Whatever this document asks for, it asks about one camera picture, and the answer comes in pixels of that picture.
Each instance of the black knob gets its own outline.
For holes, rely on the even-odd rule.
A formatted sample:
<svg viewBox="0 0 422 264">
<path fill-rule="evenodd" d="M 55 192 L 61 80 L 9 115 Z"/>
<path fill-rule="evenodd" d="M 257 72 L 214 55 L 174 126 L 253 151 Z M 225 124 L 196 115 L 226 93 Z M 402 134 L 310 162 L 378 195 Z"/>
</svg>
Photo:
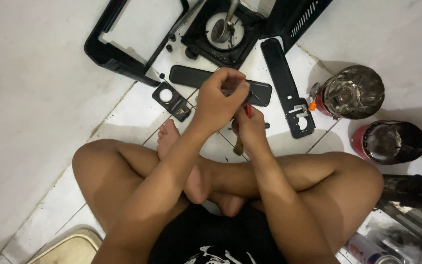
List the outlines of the black knob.
<svg viewBox="0 0 422 264">
<path fill-rule="evenodd" d="M 198 47 L 195 45 L 188 46 L 187 49 L 185 49 L 185 55 L 192 60 L 196 60 L 199 55 Z"/>
</svg>

